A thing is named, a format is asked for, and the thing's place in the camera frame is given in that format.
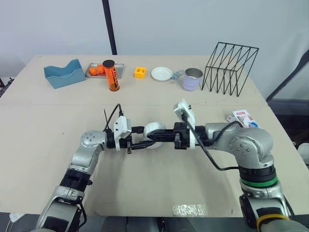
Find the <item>metal cup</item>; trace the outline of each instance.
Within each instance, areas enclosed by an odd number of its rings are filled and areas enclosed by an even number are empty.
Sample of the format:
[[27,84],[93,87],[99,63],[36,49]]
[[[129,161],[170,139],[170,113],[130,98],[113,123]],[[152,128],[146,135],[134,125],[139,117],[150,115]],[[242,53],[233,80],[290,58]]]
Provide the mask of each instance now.
[[187,69],[183,78],[183,88],[187,91],[196,90],[202,76],[203,72],[200,69]]

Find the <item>blue tray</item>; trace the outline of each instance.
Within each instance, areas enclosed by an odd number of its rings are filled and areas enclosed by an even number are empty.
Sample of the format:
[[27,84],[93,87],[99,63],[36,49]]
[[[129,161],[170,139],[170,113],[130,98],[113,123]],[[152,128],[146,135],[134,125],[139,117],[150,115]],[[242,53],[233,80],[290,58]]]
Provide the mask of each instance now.
[[64,68],[55,66],[45,67],[44,74],[45,78],[54,88],[68,86],[86,80],[82,66],[78,59],[71,60],[70,63]]

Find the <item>power outlet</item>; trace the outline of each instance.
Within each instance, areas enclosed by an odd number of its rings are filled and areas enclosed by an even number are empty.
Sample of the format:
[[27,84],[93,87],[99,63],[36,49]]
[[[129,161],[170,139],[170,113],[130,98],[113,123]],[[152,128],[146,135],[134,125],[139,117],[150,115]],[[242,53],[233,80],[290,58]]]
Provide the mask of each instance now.
[[16,214],[16,213],[10,213],[10,219],[11,222],[17,222],[19,219],[21,219],[25,214]]

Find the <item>silver tray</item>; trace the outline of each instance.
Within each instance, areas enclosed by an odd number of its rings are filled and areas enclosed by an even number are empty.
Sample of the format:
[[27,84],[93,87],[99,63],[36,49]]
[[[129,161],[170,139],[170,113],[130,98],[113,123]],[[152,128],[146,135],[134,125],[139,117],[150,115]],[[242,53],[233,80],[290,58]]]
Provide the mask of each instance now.
[[[89,71],[88,71],[89,68],[91,68],[91,67],[95,67],[96,68],[98,64],[102,64],[102,63],[90,63],[88,68],[87,68],[87,71],[85,73],[85,76],[89,77],[89,78],[102,78],[102,79],[106,79],[105,73],[103,73],[103,74],[99,74],[98,73],[95,76],[92,76],[92,75],[89,74]],[[118,79],[121,79],[122,71],[124,70],[124,64],[115,64],[115,69],[116,69],[116,72],[117,72]]]

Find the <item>white wall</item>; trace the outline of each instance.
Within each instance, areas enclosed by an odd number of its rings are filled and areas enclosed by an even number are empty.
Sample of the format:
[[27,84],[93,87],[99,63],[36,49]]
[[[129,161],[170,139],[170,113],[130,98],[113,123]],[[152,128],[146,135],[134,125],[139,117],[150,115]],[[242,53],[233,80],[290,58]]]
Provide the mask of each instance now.
[[37,54],[111,54],[101,0],[1,0],[0,77]]
[[309,64],[307,64],[274,98],[309,100]]
[[250,76],[265,98],[309,48],[308,0],[110,0],[110,7],[118,54],[211,54],[218,41],[259,47]]

